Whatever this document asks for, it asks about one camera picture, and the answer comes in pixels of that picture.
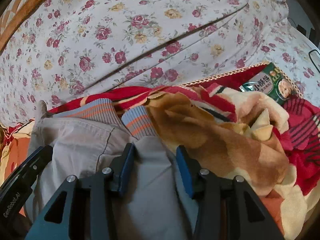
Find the green snack package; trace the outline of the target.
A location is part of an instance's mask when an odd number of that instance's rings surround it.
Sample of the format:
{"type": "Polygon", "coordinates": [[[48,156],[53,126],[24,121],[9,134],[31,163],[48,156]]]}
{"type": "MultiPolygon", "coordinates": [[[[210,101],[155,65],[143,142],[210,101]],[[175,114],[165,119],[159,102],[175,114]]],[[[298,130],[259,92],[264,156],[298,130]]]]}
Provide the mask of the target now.
{"type": "Polygon", "coordinates": [[[298,96],[297,90],[285,75],[273,63],[243,83],[239,89],[242,92],[261,92],[283,105],[287,100],[298,96]]]}

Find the orange checkered pillow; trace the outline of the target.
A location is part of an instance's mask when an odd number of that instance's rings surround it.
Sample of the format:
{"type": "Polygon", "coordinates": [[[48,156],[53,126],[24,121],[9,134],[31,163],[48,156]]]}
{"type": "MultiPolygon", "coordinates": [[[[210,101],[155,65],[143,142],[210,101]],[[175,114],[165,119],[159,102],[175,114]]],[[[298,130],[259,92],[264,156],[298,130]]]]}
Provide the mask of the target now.
{"type": "Polygon", "coordinates": [[[8,41],[45,0],[3,0],[1,1],[1,51],[8,41]]]}

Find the beige grey jacket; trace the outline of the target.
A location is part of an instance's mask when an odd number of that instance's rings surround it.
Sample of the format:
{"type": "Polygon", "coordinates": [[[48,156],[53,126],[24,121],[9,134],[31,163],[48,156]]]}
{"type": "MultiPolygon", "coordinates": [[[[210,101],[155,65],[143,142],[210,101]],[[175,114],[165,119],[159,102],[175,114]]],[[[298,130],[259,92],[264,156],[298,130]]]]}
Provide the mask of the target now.
{"type": "Polygon", "coordinates": [[[85,178],[110,165],[127,143],[137,149],[129,188],[114,205],[120,239],[191,239],[198,205],[184,190],[174,154],[153,128],[134,135],[128,124],[144,107],[117,116],[109,99],[99,99],[64,114],[51,114],[39,101],[28,153],[53,148],[52,161],[33,185],[25,212],[35,221],[51,196],[70,175],[85,178]]]}

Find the floral white bed sheet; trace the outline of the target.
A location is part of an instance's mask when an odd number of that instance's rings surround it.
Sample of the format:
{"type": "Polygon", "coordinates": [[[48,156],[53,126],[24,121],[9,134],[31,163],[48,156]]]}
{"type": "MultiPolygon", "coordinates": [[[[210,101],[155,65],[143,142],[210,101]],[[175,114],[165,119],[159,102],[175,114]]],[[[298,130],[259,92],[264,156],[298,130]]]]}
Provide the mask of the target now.
{"type": "Polygon", "coordinates": [[[121,86],[178,85],[273,62],[319,105],[286,0],[44,0],[1,40],[1,123],[121,86]]]}

